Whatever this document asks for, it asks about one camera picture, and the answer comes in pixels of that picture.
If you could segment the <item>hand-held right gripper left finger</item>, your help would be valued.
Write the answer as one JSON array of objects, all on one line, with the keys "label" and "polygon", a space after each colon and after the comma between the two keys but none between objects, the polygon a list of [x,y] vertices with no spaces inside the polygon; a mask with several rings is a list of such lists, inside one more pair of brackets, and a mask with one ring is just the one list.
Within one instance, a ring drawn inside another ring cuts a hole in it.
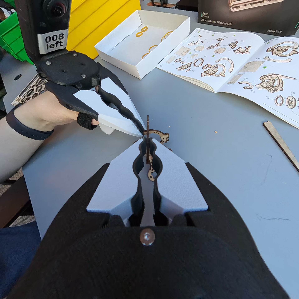
[{"label": "hand-held right gripper left finger", "polygon": [[119,215],[130,226],[140,226],[144,201],[139,173],[144,167],[146,147],[146,138],[139,139],[110,162],[87,206],[88,212]]}]

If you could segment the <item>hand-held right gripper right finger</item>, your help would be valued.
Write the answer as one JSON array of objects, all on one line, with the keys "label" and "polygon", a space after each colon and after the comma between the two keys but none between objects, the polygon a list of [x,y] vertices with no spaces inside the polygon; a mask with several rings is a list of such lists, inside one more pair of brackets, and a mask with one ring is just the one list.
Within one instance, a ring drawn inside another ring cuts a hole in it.
[{"label": "hand-held right gripper right finger", "polygon": [[167,226],[178,214],[208,210],[184,160],[152,138],[149,152],[156,172],[153,191],[155,226]]}]

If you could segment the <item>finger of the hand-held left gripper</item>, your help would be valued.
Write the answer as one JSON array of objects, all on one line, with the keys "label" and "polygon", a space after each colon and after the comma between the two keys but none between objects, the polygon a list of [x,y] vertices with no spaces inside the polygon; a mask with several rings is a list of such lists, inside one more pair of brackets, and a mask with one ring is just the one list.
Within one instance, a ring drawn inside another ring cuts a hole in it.
[{"label": "finger of the hand-held left gripper", "polygon": [[[98,113],[99,125],[106,134],[111,134],[114,129],[118,130],[117,125],[119,125],[119,123],[116,122],[119,120],[119,118],[116,116],[118,111],[105,104],[104,101],[100,99],[99,94],[91,90],[80,90],[76,92],[74,96]],[[143,134],[130,135],[136,137],[143,136]]]},{"label": "finger of the hand-held left gripper", "polygon": [[122,83],[116,78],[101,80],[100,96],[112,109],[118,110],[117,129],[127,134],[143,134],[145,125]]}]

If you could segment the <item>small wooden robot model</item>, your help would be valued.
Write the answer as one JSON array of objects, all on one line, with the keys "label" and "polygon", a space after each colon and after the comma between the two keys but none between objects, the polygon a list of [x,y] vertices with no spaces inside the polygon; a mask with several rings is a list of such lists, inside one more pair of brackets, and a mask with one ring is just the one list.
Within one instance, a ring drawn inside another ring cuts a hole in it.
[{"label": "small wooden robot model", "polygon": [[[147,129],[146,131],[149,131],[149,116],[147,116]],[[148,135],[145,135],[146,137],[143,139],[140,139],[134,147],[137,156],[133,159],[133,173],[137,177],[138,180],[138,187],[141,187],[141,181],[139,177],[140,171],[144,167],[144,162],[143,162],[143,156],[148,156],[147,161],[150,164],[150,170],[148,173],[148,177],[150,178],[151,181],[154,182],[154,189],[158,188],[158,178],[162,174],[163,170],[163,161],[166,163],[170,163],[166,167],[166,172],[163,174],[164,177],[166,178],[167,175],[171,174],[171,171],[169,168],[175,167],[175,162],[171,161],[172,158],[174,158],[174,153],[168,152],[168,148],[163,146],[163,144],[160,143],[161,139],[158,134],[150,134],[149,135],[149,141],[147,142],[147,137]]]}]

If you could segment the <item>wooden horseshoe model part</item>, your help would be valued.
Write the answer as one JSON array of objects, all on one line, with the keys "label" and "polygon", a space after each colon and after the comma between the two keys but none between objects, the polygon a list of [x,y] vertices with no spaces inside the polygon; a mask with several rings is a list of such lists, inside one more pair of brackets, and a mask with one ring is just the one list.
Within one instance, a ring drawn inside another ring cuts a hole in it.
[{"label": "wooden horseshoe model part", "polygon": [[166,143],[166,142],[169,141],[169,136],[170,136],[169,133],[163,133],[159,130],[150,129],[149,131],[144,131],[143,132],[144,135],[148,135],[147,142],[149,141],[149,135],[152,134],[152,133],[158,134],[160,136],[160,139],[161,139],[160,143],[161,144]]}]

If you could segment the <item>person's left forearm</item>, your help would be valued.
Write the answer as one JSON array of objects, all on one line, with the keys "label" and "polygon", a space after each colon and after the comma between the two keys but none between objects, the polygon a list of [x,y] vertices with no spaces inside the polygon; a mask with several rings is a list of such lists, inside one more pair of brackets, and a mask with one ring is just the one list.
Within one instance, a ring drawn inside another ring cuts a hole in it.
[{"label": "person's left forearm", "polygon": [[[42,132],[53,131],[57,121],[50,110],[25,111],[17,108],[13,116],[26,127]],[[34,154],[44,140],[35,140],[15,131],[6,119],[1,120],[0,181],[13,176]]]}]

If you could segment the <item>dark model kit box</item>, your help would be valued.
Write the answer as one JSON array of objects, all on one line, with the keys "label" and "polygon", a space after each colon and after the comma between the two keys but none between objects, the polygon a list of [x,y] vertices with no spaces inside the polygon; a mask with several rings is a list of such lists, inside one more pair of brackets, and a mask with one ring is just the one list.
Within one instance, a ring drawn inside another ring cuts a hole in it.
[{"label": "dark model kit box", "polygon": [[275,36],[298,30],[298,0],[199,0],[198,22]]}]

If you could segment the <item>white cardboard box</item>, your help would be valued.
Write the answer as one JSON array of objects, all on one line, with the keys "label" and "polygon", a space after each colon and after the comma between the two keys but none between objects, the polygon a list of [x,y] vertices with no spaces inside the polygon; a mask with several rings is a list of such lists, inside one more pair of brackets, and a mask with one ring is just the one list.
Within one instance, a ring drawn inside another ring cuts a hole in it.
[{"label": "white cardboard box", "polygon": [[[144,26],[148,30],[141,37],[136,33]],[[173,31],[162,43],[162,36]],[[142,79],[151,72],[163,58],[176,48],[190,32],[188,16],[136,10],[99,43],[95,45],[101,59]],[[158,45],[144,59],[149,48]]]}]

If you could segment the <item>laser-cut plywood sheet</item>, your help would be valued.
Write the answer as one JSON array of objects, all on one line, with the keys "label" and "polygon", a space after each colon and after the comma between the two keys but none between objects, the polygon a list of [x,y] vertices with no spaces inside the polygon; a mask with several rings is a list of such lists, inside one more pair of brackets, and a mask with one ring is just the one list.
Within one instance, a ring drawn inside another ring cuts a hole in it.
[{"label": "laser-cut plywood sheet", "polygon": [[46,91],[46,83],[47,80],[41,79],[38,75],[35,75],[11,104],[13,106],[17,106],[18,104],[23,104],[36,98],[38,95]]}]

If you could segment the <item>yellow plastic bin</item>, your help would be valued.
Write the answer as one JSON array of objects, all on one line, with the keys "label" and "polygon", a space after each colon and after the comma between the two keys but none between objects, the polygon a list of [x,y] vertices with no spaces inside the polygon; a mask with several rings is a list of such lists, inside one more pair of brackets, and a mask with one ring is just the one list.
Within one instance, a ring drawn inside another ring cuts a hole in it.
[{"label": "yellow plastic bin", "polygon": [[139,0],[72,0],[67,50],[96,58],[95,45],[138,9]]}]

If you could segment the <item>green plastic bin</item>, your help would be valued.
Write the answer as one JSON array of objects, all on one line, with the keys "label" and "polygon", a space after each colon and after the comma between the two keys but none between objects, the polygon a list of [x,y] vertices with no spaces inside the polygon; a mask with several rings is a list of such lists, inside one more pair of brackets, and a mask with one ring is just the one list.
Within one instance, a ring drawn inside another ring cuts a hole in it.
[{"label": "green plastic bin", "polygon": [[34,64],[26,53],[16,12],[0,23],[0,46],[14,58]]}]

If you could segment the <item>black wristband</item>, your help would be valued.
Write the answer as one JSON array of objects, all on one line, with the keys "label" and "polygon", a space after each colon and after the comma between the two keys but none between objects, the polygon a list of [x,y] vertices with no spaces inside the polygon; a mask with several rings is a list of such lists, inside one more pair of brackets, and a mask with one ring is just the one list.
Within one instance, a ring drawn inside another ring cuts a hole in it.
[{"label": "black wristband", "polygon": [[22,124],[14,115],[14,110],[18,107],[22,106],[23,104],[16,105],[7,115],[6,115],[6,122],[8,125],[17,133],[21,134],[22,136],[28,137],[33,140],[45,140],[52,135],[54,130],[52,131],[39,131],[32,128],[29,128]]}]

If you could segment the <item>flat wooden stick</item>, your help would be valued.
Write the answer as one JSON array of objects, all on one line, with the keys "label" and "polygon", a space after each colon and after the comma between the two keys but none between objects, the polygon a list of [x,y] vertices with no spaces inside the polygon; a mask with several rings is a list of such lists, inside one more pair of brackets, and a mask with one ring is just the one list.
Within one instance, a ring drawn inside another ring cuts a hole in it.
[{"label": "flat wooden stick", "polygon": [[299,162],[292,153],[292,151],[289,149],[286,142],[283,140],[283,138],[280,136],[278,131],[275,129],[274,125],[270,122],[264,122],[263,126],[267,130],[267,132],[271,135],[271,137],[274,139],[274,141],[277,143],[277,145],[280,147],[280,149],[283,151],[283,153],[286,155],[286,157],[289,159],[289,161],[292,163],[292,165],[295,167],[297,171],[299,171]]}]

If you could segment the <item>open instruction booklet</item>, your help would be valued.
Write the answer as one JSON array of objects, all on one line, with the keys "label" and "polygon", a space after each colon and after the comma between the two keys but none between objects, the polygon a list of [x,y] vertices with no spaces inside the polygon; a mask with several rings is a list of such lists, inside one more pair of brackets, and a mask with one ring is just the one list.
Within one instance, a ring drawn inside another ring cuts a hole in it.
[{"label": "open instruction booklet", "polygon": [[212,92],[253,101],[299,127],[299,39],[196,28],[157,68]]}]

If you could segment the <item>person's blue trousers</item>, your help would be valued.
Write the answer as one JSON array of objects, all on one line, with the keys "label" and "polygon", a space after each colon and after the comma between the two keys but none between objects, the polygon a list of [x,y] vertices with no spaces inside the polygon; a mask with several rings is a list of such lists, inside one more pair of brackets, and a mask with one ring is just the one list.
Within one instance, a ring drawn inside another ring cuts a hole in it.
[{"label": "person's blue trousers", "polygon": [[5,298],[32,262],[41,242],[36,221],[0,229],[0,298]]}]

